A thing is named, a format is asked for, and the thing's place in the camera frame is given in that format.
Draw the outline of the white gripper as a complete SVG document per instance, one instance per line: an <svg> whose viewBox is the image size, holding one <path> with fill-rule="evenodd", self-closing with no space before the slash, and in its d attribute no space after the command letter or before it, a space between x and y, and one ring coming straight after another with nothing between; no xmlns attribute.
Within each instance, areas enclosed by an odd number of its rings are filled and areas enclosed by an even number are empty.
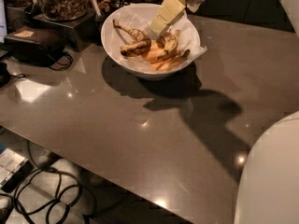
<svg viewBox="0 0 299 224"><path fill-rule="evenodd" d="M206 0L187 0L187 9L195 13ZM157 35L185 9L186 0L163 0L149 28Z"/></svg>

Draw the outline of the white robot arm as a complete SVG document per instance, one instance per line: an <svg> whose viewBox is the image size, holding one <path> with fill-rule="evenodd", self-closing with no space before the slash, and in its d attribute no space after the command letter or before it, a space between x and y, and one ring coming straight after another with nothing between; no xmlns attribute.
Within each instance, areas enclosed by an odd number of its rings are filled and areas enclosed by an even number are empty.
<svg viewBox="0 0 299 224"><path fill-rule="evenodd" d="M299 48L292 33L193 17L208 45L149 180L192 224L298 224Z"/></svg>

